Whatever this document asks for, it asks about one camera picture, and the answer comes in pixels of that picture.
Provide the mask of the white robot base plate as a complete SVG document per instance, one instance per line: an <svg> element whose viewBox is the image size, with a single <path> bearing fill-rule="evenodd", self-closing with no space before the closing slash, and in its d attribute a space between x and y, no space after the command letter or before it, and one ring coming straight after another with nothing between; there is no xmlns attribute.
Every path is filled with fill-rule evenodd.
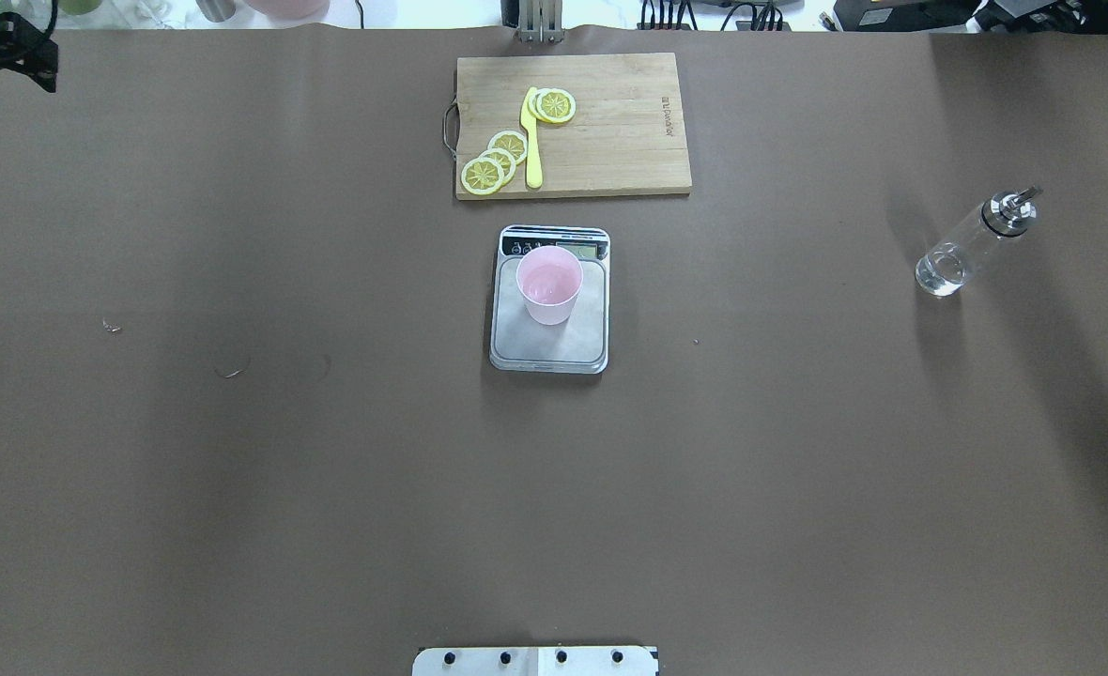
<svg viewBox="0 0 1108 676"><path fill-rule="evenodd" d="M431 647L412 675L661 675L655 647L570 645Z"/></svg>

